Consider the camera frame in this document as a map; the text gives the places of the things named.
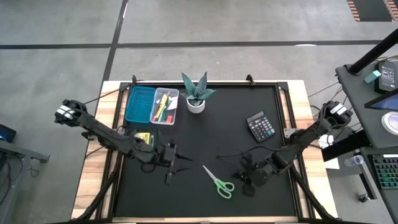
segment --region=wooden table frame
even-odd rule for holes
[[[181,81],[141,81],[140,84],[146,83],[181,83]],[[210,83],[248,83],[249,81],[213,81]],[[287,128],[307,128],[313,123],[312,113],[309,107],[307,94],[305,92],[304,82],[302,80],[278,80],[278,81],[267,81],[261,80],[256,83],[277,83],[285,82],[289,89],[290,94],[284,94],[284,91],[280,91],[280,100],[282,102],[283,114],[285,118],[285,124]],[[117,90],[121,86],[122,82],[119,81],[108,81],[103,83],[101,95],[105,95],[113,90]],[[128,92],[124,91],[112,93],[99,100],[98,108],[96,112],[96,119],[101,121],[105,125],[117,128],[123,124],[124,111],[127,103]],[[86,153],[90,153],[99,147],[98,142],[90,141]],[[93,154],[85,161],[83,170],[81,173],[80,183],[76,194],[75,204],[72,211],[72,218],[76,218],[81,215],[87,206],[94,199],[98,193],[101,183],[104,182],[106,176],[112,171],[116,162],[117,152],[107,151],[101,149],[96,154]],[[111,156],[112,159],[107,163],[106,157]],[[328,182],[325,166],[323,164],[322,153],[315,147],[309,147],[304,150],[301,158],[302,163],[300,166],[298,161],[295,161],[298,170],[305,169],[308,178],[308,184],[315,194],[317,199],[326,208],[326,210],[333,216],[337,216],[336,208],[331,194],[330,185]],[[105,167],[109,167],[110,171],[106,172]],[[312,209],[308,209],[307,200],[297,185],[298,194],[300,196],[300,207],[302,208],[303,217],[310,217]],[[111,189],[116,191],[116,186],[112,186]],[[108,216],[109,201],[111,198],[111,189],[109,189],[104,198],[104,205],[100,208],[103,211],[102,217],[99,214],[93,215],[92,218],[105,218]],[[112,222],[294,222],[297,221],[297,217],[200,217],[200,218],[119,218],[115,217]]]

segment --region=desk leg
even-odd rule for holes
[[[324,148],[322,150],[323,161],[329,161],[347,152],[369,145],[370,142],[365,131],[360,130],[341,141],[333,143],[332,146]]]

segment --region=white tape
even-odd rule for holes
[[[330,111],[330,113],[331,113],[331,114],[334,114],[334,113],[336,113],[338,110],[340,110],[342,107],[343,107],[343,105],[342,105],[341,103],[339,103],[337,106],[335,106],[335,107]]]
[[[384,158],[394,158],[394,157],[398,157],[398,154],[385,154],[383,155]]]
[[[66,111],[62,110],[62,109],[58,109],[57,113],[59,113],[60,115],[63,115],[69,119],[72,119],[72,115],[70,113],[67,113]]]
[[[347,111],[347,108],[345,108],[345,106],[344,106],[342,109],[340,109],[340,110],[337,111],[337,114],[338,114],[338,115],[341,115],[341,114],[344,113],[345,111]]]

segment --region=concrete floor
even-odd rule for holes
[[[121,4],[0,0],[0,45],[110,44]],[[119,43],[377,40],[397,27],[394,22],[355,22],[345,0],[130,0],[124,18]],[[355,62],[371,47],[117,49],[109,79],[130,80],[135,74],[145,80],[179,80],[182,71],[193,78],[208,71],[212,80],[242,80],[250,73],[255,79],[305,80],[311,94],[336,82],[335,68]],[[98,96],[108,54],[109,49],[0,50],[0,123],[18,131],[16,144],[51,155],[48,164],[33,163],[40,175],[26,176],[14,223],[69,219],[87,141],[80,128],[53,123],[53,114],[65,98]],[[337,88],[312,97],[311,104],[321,106]],[[95,103],[89,111],[94,113]],[[358,179],[330,179],[339,217],[390,223],[380,216],[385,214],[381,200],[356,201],[353,194],[363,191]]]

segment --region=succulent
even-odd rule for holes
[[[191,79],[184,73],[182,74],[182,80],[184,81],[185,88],[187,89],[187,93],[181,93],[183,97],[185,97],[189,103],[193,106],[199,106],[203,100],[209,98],[211,94],[215,92],[215,90],[206,89],[207,87],[207,72],[200,78],[198,85],[195,86]]]

